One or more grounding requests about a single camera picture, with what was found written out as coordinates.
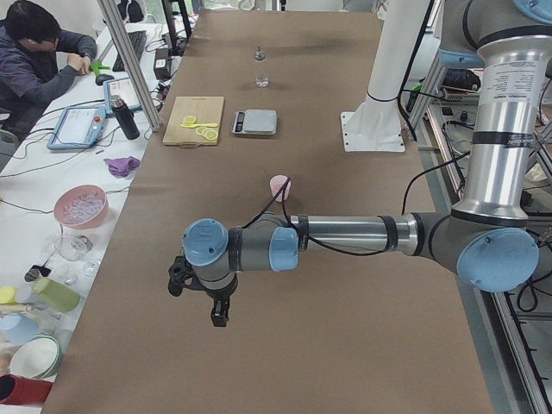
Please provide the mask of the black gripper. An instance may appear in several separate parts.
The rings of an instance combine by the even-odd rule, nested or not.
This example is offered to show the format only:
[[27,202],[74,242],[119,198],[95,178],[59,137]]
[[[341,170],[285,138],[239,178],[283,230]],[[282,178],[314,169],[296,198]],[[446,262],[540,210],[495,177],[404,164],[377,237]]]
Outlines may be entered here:
[[206,294],[213,299],[210,318],[214,327],[226,327],[229,321],[230,298],[236,291],[235,285],[228,285],[223,289],[206,289]]

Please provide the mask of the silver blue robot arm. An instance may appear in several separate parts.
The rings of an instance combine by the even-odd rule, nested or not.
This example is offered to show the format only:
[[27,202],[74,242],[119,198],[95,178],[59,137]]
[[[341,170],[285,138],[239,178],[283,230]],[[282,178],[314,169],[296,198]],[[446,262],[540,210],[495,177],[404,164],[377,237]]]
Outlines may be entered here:
[[168,291],[176,297],[185,289],[205,292],[213,301],[211,321],[223,327],[239,273],[292,270],[313,244],[360,257],[422,256],[483,292],[524,283],[539,261],[520,199],[551,59],[551,4],[448,1],[442,50],[454,61],[476,54],[484,66],[464,192],[449,213],[353,217],[262,210],[231,229],[203,218],[185,230]]

